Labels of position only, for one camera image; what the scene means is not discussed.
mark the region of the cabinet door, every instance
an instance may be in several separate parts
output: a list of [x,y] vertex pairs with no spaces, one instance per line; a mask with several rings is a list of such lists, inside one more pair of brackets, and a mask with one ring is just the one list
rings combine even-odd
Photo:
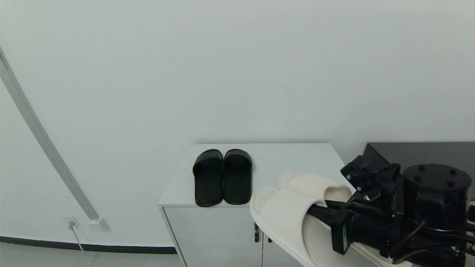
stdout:
[[264,234],[262,267],[302,267],[296,259],[281,249]]
[[249,207],[164,209],[187,267],[262,267]]

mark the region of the cabinet door handle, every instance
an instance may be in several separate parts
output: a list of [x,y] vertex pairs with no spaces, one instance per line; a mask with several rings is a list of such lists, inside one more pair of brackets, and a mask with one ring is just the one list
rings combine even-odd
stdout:
[[259,226],[254,223],[254,242],[259,243]]

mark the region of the white slipper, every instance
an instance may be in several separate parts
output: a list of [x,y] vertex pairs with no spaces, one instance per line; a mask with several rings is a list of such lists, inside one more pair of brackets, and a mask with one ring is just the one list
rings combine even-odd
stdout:
[[[354,189],[351,191],[348,187],[336,181],[313,173],[284,172],[279,177],[278,185],[280,189],[295,190],[300,193],[310,194],[317,197],[323,196],[326,200],[344,202],[348,201],[355,191]],[[324,223],[322,224],[327,229],[330,229],[328,225]],[[381,257],[379,251],[374,248],[361,243],[353,243],[351,244],[351,247],[363,254],[379,267],[394,266],[391,259]],[[399,267],[410,267],[412,266],[412,263],[404,261],[397,265]]]
[[368,267],[374,263],[349,248],[345,255],[332,249],[331,232],[308,208],[323,199],[294,190],[263,188],[249,204],[256,224],[278,246],[305,267]]

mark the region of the black motor housing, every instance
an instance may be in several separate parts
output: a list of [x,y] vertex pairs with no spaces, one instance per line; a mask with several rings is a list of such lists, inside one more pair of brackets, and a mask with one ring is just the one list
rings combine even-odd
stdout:
[[467,221],[468,189],[472,179],[462,170],[424,164],[408,167],[404,175],[404,217],[425,228],[458,231]]

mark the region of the wall socket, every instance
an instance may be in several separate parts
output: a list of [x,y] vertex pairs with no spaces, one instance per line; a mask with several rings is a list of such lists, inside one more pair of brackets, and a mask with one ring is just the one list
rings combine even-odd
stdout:
[[76,224],[76,226],[79,227],[79,222],[77,222],[76,218],[74,218],[73,215],[61,215],[61,218],[63,218],[64,222],[66,223],[66,225],[68,225],[68,227],[69,227],[70,221],[73,221]]

